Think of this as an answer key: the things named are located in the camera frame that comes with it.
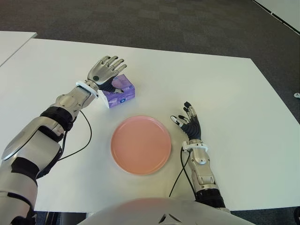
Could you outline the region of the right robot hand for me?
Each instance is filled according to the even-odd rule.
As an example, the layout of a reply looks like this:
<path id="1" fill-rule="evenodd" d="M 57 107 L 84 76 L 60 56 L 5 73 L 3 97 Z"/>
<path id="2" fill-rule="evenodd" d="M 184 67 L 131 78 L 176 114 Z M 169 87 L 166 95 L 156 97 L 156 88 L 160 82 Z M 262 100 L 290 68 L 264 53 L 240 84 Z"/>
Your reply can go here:
<path id="1" fill-rule="evenodd" d="M 187 117 L 172 115 L 170 119 L 188 136 L 190 141 L 201 141 L 201 126 L 193 106 L 189 102 L 185 102 L 183 110 L 186 112 Z"/>

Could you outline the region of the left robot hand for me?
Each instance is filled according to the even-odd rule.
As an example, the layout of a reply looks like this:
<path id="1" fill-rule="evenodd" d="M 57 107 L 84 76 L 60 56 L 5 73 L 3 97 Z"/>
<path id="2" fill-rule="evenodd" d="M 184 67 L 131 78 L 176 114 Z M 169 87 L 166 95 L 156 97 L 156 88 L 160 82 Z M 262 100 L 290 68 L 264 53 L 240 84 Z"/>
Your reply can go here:
<path id="1" fill-rule="evenodd" d="M 96 91 L 123 93 L 123 90 L 113 86 L 113 79 L 124 70 L 127 65 L 118 56 L 104 56 L 89 71 L 86 84 Z"/>

